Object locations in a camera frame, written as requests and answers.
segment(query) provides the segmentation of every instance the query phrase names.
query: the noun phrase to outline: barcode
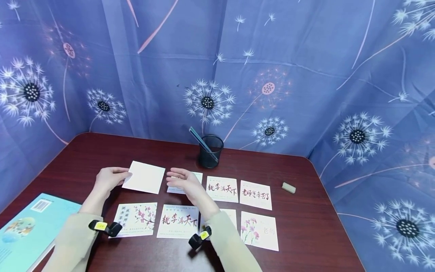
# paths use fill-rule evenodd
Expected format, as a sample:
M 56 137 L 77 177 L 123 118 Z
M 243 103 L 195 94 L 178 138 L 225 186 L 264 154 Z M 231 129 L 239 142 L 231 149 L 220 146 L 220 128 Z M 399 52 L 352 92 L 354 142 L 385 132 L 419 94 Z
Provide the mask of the barcode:
M 35 205 L 33 205 L 32 208 L 30 208 L 30 210 L 35 211 L 35 212 L 43 212 L 50 204 L 51 204 L 51 201 L 48 201 L 45 199 L 40 199 L 38 202 L 36 202 Z

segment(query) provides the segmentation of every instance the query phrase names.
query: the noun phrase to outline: blue pencil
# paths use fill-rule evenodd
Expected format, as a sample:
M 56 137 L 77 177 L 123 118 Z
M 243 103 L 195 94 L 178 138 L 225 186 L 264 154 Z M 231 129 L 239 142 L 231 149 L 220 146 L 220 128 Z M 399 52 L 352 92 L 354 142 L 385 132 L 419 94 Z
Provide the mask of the blue pencil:
M 205 142 L 201 139 L 201 137 L 199 137 L 198 133 L 196 133 L 196 131 L 193 129 L 193 127 L 189 128 L 189 132 L 193 135 L 193 137 L 195 137 L 195 139 L 202 146 L 202 148 L 204 148 L 216 162 L 219 162 L 216 155 L 214 155 L 212 153 L 211 149 L 205 144 Z

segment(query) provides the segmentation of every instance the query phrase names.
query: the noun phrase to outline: black wrist strap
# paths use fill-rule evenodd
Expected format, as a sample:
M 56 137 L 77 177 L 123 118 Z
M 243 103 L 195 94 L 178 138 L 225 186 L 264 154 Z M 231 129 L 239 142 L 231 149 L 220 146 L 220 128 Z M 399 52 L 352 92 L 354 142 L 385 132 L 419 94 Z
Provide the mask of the black wrist strap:
M 89 223 L 89 228 L 107 234 L 110 237 L 116 237 L 118 233 L 122 230 L 121 224 L 113 222 L 110 226 L 107 226 L 106 222 L 101 222 L 98 220 L 93 220 Z
M 202 242 L 204 242 L 205 239 L 211 236 L 211 228 L 209 226 L 205 227 L 205 231 L 198 234 L 193 234 L 193 236 L 189 240 L 190 246 L 197 250 L 201 245 Z

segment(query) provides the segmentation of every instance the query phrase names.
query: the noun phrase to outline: book cover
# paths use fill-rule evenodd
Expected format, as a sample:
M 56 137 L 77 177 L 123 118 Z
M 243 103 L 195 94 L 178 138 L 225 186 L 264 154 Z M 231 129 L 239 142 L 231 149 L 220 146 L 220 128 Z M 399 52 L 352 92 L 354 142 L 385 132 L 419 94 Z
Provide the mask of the book cover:
M 79 204 L 40 194 L 0 229 L 0 271 L 32 271 Z

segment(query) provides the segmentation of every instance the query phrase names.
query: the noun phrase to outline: blue curtain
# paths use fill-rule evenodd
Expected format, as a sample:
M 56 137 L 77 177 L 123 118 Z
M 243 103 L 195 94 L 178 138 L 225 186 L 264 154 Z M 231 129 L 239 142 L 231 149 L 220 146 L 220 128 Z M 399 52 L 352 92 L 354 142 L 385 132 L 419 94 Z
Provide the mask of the blue curtain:
M 4 208 L 92 131 L 307 157 L 367 271 L 435 270 L 432 0 L 7 0 Z

